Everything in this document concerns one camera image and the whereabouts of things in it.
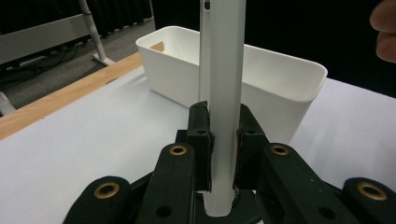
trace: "white cylinder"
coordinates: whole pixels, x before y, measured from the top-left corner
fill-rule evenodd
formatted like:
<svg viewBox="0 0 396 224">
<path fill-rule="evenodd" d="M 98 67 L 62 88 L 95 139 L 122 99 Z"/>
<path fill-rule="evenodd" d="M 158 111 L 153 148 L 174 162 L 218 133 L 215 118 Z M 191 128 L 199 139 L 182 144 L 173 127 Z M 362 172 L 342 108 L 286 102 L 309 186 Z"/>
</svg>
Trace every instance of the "white cylinder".
<svg viewBox="0 0 396 224">
<path fill-rule="evenodd" d="M 227 216 L 233 204 L 236 131 L 239 127 L 246 0 L 212 0 L 210 8 L 210 129 L 215 135 L 209 216 Z"/>
<path fill-rule="evenodd" d="M 16 111 L 15 107 L 11 104 L 8 98 L 0 91 L 0 114 L 5 116 Z"/>
<path fill-rule="evenodd" d="M 96 46 L 96 50 L 98 51 L 99 59 L 104 61 L 106 59 L 105 50 L 103 49 L 102 42 L 100 41 L 100 37 L 96 29 L 95 22 L 93 21 L 90 9 L 88 8 L 87 1 L 78 0 L 78 2 L 82 10 L 85 25 L 87 26 L 88 32 L 90 32 L 92 41 Z"/>
<path fill-rule="evenodd" d="M 201 0 L 198 101 L 210 106 L 210 8 L 205 3 L 210 5 L 210 1 Z"/>
</svg>

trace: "black plastic part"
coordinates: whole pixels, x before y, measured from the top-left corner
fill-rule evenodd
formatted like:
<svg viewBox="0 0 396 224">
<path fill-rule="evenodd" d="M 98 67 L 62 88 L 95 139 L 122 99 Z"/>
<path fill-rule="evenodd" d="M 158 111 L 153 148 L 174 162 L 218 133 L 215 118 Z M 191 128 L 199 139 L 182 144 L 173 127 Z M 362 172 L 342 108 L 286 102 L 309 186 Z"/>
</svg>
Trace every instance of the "black plastic part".
<svg viewBox="0 0 396 224">
<path fill-rule="evenodd" d="M 323 181 L 323 183 L 325 183 L 325 184 L 327 185 L 327 187 L 329 187 L 329 189 L 332 190 L 332 193 L 333 193 L 335 196 L 337 196 L 337 198 L 338 198 L 339 200 L 341 200 L 341 193 L 342 193 L 342 190 L 341 190 L 341 189 L 337 188 L 337 187 L 334 186 L 334 185 L 331 185 L 331 184 L 327 183 L 326 181 Z"/>
<path fill-rule="evenodd" d="M 293 148 L 268 144 L 261 164 L 257 193 L 265 224 L 359 223 Z"/>
<path fill-rule="evenodd" d="M 238 130 L 238 155 L 235 169 L 234 185 L 239 189 L 256 189 L 260 177 L 260 154 L 267 145 L 259 122 L 250 109 L 241 105 Z"/>
<path fill-rule="evenodd" d="M 149 186 L 151 175 L 152 173 L 149 173 L 131 184 L 131 192 L 120 214 L 122 217 L 126 217 L 125 219 L 128 220 L 126 223 L 134 223 L 136 220 L 146 189 Z"/>
<path fill-rule="evenodd" d="M 119 185 L 117 193 L 105 199 L 95 197 L 95 190 L 106 183 Z M 93 181 L 72 205 L 67 214 L 64 224 L 98 224 L 98 223 L 122 223 L 122 208 L 129 195 L 130 185 L 125 179 L 115 176 L 105 176 Z"/>
<path fill-rule="evenodd" d="M 348 179 L 343 187 L 342 200 L 362 224 L 396 223 L 395 192 L 374 180 Z"/>
<path fill-rule="evenodd" d="M 240 200 L 238 204 L 233 207 L 231 213 L 227 217 L 209 217 L 204 208 L 204 201 L 202 197 L 196 200 L 195 205 L 195 222 L 199 224 L 256 224 L 262 220 L 260 213 L 255 203 L 255 195 L 251 190 L 241 190 L 239 192 Z"/>
<path fill-rule="evenodd" d="M 189 145 L 171 144 L 161 151 L 136 224 L 193 223 L 194 164 L 194 150 Z"/>
<path fill-rule="evenodd" d="M 190 107 L 187 143 L 195 150 L 195 188 L 211 190 L 211 158 L 213 137 L 209 128 L 207 102 L 200 102 Z"/>
<path fill-rule="evenodd" d="M 187 143 L 187 130 L 177 130 L 175 143 Z"/>
</svg>

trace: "white tabletop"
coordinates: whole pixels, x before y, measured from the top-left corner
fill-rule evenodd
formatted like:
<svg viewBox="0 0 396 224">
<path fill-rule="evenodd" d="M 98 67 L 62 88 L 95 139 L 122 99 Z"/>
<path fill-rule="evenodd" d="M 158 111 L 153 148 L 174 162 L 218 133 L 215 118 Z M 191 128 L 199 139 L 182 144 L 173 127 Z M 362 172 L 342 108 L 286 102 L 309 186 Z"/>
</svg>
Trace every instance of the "white tabletop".
<svg viewBox="0 0 396 224">
<path fill-rule="evenodd" d="M 363 176 L 396 190 L 395 111 L 393 98 L 327 79 L 290 145 L 337 187 Z M 0 142 L 0 223 L 62 223 L 93 180 L 151 172 L 187 122 L 140 67 L 11 135 Z"/>
</svg>

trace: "white plastic bin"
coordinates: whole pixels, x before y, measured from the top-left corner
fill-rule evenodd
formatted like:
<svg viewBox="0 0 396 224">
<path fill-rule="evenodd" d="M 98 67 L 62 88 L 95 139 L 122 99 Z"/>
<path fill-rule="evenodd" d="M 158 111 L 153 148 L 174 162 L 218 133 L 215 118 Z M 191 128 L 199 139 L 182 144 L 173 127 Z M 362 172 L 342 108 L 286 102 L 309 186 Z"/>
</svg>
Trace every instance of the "white plastic bin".
<svg viewBox="0 0 396 224">
<path fill-rule="evenodd" d="M 138 39 L 150 88 L 184 106 L 197 103 L 199 43 L 199 32 L 177 26 Z M 242 103 L 270 142 L 287 144 L 318 95 L 327 70 L 271 50 L 249 45 L 244 50 Z"/>
</svg>

